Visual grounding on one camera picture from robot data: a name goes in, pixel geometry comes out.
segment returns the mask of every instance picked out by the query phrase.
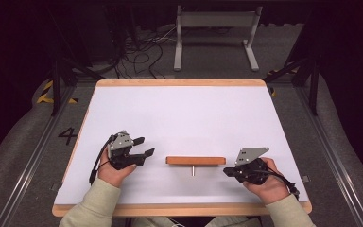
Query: fingers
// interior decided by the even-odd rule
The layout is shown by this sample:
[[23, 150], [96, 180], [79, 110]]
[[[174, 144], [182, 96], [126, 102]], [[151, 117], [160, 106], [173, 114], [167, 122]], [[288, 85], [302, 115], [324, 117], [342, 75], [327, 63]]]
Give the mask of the fingers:
[[[100, 164], [105, 164], [109, 161], [109, 158], [108, 158], [108, 147], [106, 147], [104, 149], [104, 151], [102, 152], [102, 155], [99, 159], [99, 162]], [[133, 171], [134, 169], [137, 167], [136, 164], [133, 164], [133, 165], [129, 165], [123, 169], [120, 169], [120, 170], [116, 170], [119, 172], [119, 174], [122, 176], [122, 177], [127, 177], [129, 176]]]
[[273, 159], [265, 157], [262, 157], [261, 159], [267, 164], [268, 168], [283, 176], [283, 174], [279, 172], [278, 168], [276, 167], [275, 161], [273, 161]]

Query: wire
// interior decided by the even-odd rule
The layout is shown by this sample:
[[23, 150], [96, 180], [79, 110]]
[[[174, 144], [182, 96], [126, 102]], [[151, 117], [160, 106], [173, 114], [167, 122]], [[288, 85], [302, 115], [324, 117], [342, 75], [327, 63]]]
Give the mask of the wire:
[[152, 72], [152, 67], [154, 66], [154, 64], [162, 57], [162, 55], [163, 55], [163, 53], [164, 53], [164, 51], [162, 50], [162, 47], [159, 45], [159, 44], [157, 44], [157, 43], [155, 43], [158, 47], [159, 47], [159, 49], [161, 50], [161, 54], [160, 54], [160, 56], [149, 66], [149, 73], [156, 79], [157, 77], [154, 75], [154, 73]]
[[272, 175], [272, 176], [275, 176], [275, 177], [279, 178], [288, 187], [288, 190], [290, 191], [290, 193], [293, 194], [296, 197], [296, 199], [298, 200], [299, 199], [299, 195], [300, 195], [300, 191], [297, 190], [297, 188], [295, 186], [296, 184], [290, 182], [288, 179], [286, 179], [281, 174], [276, 173], [276, 171], [274, 171], [273, 169], [271, 169], [269, 167], [268, 167], [268, 169], [270, 171], [266, 171], [266, 170], [254, 170], [253, 172], [256, 172], [256, 173], [265, 173], [265, 174]]
[[123, 68], [125, 69], [126, 76], [128, 76], [130, 79], [132, 79], [132, 77], [128, 74], [128, 69], [126, 68], [125, 64], [123, 63], [123, 59], [120, 62], [122, 63]]
[[153, 38], [153, 39], [149, 39], [148, 41], [153, 41], [155, 43], [159, 42], [160, 40], [163, 40], [163, 39], [168, 39], [166, 38], [167, 35], [169, 35], [170, 32], [173, 31], [174, 33], [174, 30], [176, 29], [176, 27], [174, 26], [172, 29], [170, 29], [164, 36], [162, 36], [161, 38]]
[[98, 154], [98, 157], [96, 158], [95, 160], [95, 163], [94, 163], [94, 167], [93, 167], [93, 170], [91, 170], [91, 175], [90, 175], [90, 179], [89, 179], [89, 183], [90, 184], [93, 184], [95, 178], [96, 178], [96, 173], [98, 171], [98, 169], [96, 169], [96, 166], [98, 165], [98, 162], [99, 162], [99, 159], [101, 158], [101, 155], [102, 153], [104, 152], [105, 150], [105, 147], [108, 146], [108, 144], [111, 142], [111, 141], [114, 141], [114, 135], [111, 135], [108, 139], [108, 141], [105, 143], [105, 145], [102, 147], [101, 151], [99, 152]]
[[97, 170], [99, 170], [102, 166], [104, 166], [105, 164], [107, 164], [109, 162], [109, 160], [108, 161], [106, 161], [105, 163], [103, 163], [103, 164], [101, 164], [101, 165], [99, 165], [99, 167], [98, 167], [98, 169]]
[[[139, 61], [139, 62], [137, 62], [137, 58], [139, 58], [140, 56], [147, 56], [147, 60], [146, 61]], [[137, 63], [145, 63], [145, 62], [148, 62], [149, 61], [149, 55], [148, 54], [146, 54], [146, 53], [140, 53], [140, 54], [138, 54], [138, 55], [136, 55], [136, 56], [134, 56], [134, 64], [133, 64], [133, 67], [134, 67], [134, 73], [135, 74], [139, 74], [139, 73], [141, 73], [141, 72], [143, 72], [144, 70], [141, 70], [141, 71], [138, 71], [137, 72], [137, 69], [136, 69], [136, 64]]]

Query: table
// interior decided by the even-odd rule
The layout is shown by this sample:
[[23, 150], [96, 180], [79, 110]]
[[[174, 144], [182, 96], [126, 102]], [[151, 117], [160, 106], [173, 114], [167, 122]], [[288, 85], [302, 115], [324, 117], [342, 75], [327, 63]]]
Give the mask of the table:
[[[259, 199], [223, 173], [241, 148], [268, 147], [278, 169], [312, 206], [268, 88], [260, 79], [101, 80], [95, 87], [62, 188], [52, 212], [62, 217], [89, 189], [88, 178], [110, 134], [126, 130], [146, 142], [130, 154], [155, 148], [128, 176], [113, 213], [117, 217], [258, 216], [268, 214]], [[223, 156], [225, 166], [169, 166], [165, 157]]]

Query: black number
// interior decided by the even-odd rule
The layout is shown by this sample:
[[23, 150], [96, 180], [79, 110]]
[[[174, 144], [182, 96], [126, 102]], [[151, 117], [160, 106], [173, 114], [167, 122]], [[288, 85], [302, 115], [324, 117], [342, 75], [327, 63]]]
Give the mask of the black number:
[[67, 138], [66, 145], [69, 145], [70, 144], [70, 140], [72, 139], [72, 137], [78, 137], [77, 134], [73, 134], [74, 131], [75, 131], [75, 129], [69, 128], [66, 131], [64, 131], [61, 134], [59, 134], [58, 137], [65, 137], [65, 138]]

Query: beige sleeve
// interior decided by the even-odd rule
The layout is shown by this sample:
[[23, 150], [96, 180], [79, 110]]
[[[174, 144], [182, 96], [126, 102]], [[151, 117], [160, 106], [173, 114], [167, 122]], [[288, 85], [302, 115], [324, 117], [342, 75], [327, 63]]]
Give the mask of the beige sleeve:
[[275, 227], [315, 227], [294, 195], [268, 204], [266, 208], [270, 212]]
[[114, 207], [120, 189], [98, 178], [81, 203], [74, 206], [61, 220], [61, 226], [111, 226]]

